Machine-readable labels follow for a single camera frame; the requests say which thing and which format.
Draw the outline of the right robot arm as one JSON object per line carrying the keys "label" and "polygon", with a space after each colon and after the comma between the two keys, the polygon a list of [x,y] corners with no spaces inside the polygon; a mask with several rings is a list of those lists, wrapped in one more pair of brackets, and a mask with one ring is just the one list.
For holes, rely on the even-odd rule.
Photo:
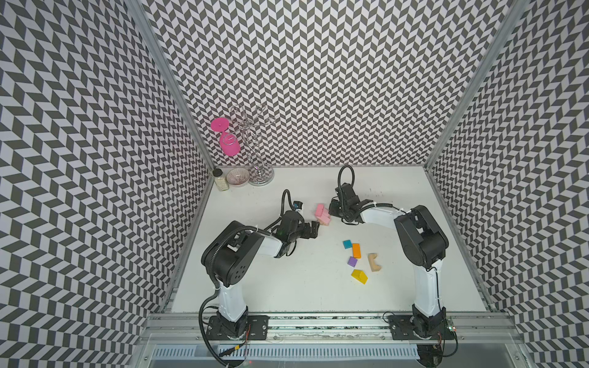
{"label": "right robot arm", "polygon": [[440,269],[449,240],[431,212],[423,205],[409,211],[386,202],[361,200],[350,183],[339,184],[329,213],[346,224],[374,224],[397,231],[400,245],[414,267],[415,299],[410,326],[422,340],[439,333],[446,322],[440,298]]}

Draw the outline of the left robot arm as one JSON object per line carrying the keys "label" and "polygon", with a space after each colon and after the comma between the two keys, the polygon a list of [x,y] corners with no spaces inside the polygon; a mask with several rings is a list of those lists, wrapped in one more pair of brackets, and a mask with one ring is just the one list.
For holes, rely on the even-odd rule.
{"label": "left robot arm", "polygon": [[289,257],[298,240],[318,237],[320,222],[305,221],[298,210],[288,210],[265,228],[230,222],[209,245],[201,264],[213,282],[214,293],[203,302],[205,309],[217,301],[213,318],[222,335],[237,339],[248,331],[248,306],[241,281],[258,255],[273,259]]}

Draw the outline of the purple block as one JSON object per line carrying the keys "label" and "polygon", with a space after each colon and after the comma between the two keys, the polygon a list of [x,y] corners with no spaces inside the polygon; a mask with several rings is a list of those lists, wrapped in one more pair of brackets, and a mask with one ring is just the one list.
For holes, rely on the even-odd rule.
{"label": "purple block", "polygon": [[357,266],[357,262],[358,259],[356,259],[355,257],[349,257],[348,259],[348,265],[350,265],[352,268],[355,268]]}

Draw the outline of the orange block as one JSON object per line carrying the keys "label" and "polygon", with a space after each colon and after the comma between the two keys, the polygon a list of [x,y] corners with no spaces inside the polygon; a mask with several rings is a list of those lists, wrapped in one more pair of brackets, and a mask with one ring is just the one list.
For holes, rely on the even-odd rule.
{"label": "orange block", "polygon": [[360,244],[358,243],[353,243],[352,244],[352,252],[353,252],[353,257],[355,259],[361,259],[361,249],[360,249]]}

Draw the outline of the light pink block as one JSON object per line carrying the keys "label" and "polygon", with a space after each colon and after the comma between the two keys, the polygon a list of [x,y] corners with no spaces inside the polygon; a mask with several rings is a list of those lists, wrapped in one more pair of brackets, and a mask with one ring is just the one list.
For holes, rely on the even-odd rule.
{"label": "light pink block", "polygon": [[323,224],[325,226],[328,226],[331,222],[331,216],[329,214],[329,211],[325,208],[325,217],[323,219],[321,219]]}
{"label": "light pink block", "polygon": [[321,203],[318,204],[315,213],[315,217],[317,220],[323,219],[325,217],[325,206]]}

